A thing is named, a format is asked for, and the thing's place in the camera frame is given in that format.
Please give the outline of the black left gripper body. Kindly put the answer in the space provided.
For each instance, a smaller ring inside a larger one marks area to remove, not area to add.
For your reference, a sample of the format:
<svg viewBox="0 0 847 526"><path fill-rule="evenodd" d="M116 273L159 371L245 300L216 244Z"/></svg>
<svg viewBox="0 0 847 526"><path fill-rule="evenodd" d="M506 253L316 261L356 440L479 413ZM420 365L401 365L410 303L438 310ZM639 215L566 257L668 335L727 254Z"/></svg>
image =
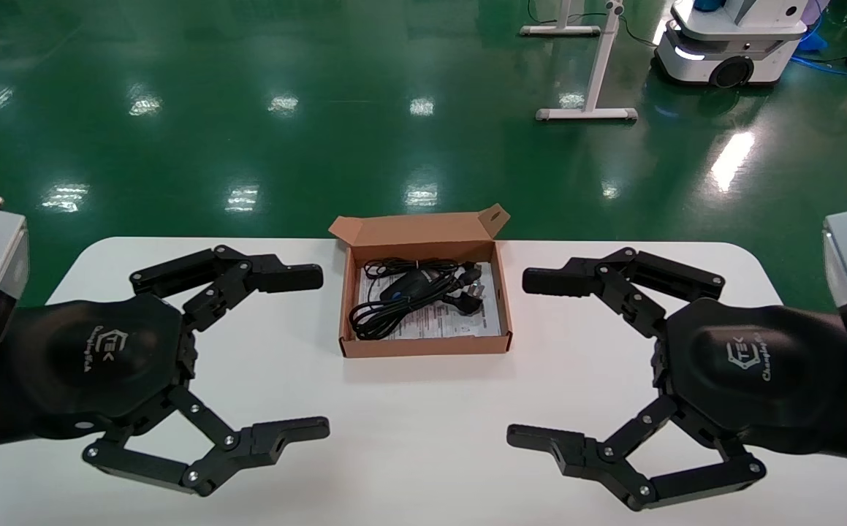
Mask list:
<svg viewBox="0 0 847 526"><path fill-rule="evenodd" d="M166 396L193 379L195 343L179 310L143 294L22 310L0 343L0 360L34 436L123 427L140 435L175 410Z"/></svg>

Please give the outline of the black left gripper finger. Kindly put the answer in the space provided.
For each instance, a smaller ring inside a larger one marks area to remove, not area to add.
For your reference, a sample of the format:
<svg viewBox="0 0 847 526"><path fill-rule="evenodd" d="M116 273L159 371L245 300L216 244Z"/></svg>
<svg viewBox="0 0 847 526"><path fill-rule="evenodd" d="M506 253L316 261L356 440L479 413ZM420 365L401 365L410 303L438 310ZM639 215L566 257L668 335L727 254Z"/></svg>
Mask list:
<svg viewBox="0 0 847 526"><path fill-rule="evenodd" d="M187 464L126 448L130 438L149 432L175 412L212 443L202 459ZM260 422L234 430L186 386L175 386L140 407L132 423L109 427L83 450L82 458L106 475L207 497L240 470L276 464L285 446L329 435L325 416Z"/></svg>
<svg viewBox="0 0 847 526"><path fill-rule="evenodd" d="M204 332L254 292L266 294L320 289L316 264L286 265L276 254L242 254L224 244L137 270L130 276L135 294L166 299L196 287L203 290L183 304L183 326Z"/></svg>

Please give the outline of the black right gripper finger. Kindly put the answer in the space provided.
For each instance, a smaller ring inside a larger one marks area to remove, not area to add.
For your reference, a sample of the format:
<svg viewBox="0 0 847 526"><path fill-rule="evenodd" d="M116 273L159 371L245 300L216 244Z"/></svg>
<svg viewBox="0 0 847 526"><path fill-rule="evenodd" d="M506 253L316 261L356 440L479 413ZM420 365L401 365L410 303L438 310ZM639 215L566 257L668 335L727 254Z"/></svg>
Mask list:
<svg viewBox="0 0 847 526"><path fill-rule="evenodd" d="M631 453L673 422L700 445L715 449L721 461L667 475L647 477L630 463ZM721 432L693 407L661 394L604 441L581 432L509 425L507 443L520 449L550 453L561 475L595 481L631 511L680 505L740 492L767 475L761 460L741 440Z"/></svg>
<svg viewBox="0 0 847 526"><path fill-rule="evenodd" d="M560 269L527 267L521 280L531 295L596 296L645 338L666 337L666 310L644 289L695 302L720 299L724 284L718 274L631 247L603 259L573 257Z"/></svg>

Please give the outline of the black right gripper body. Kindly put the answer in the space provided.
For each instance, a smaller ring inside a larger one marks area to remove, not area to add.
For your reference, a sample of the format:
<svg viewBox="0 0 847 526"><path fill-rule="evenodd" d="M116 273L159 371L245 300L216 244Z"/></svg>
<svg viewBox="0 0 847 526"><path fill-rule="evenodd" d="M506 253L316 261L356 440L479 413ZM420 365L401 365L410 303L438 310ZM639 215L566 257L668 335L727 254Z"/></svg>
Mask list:
<svg viewBox="0 0 847 526"><path fill-rule="evenodd" d="M701 446L823 454L847 387L847 330L836 313L700 299L668 317L653 361L672 422Z"/></svg>

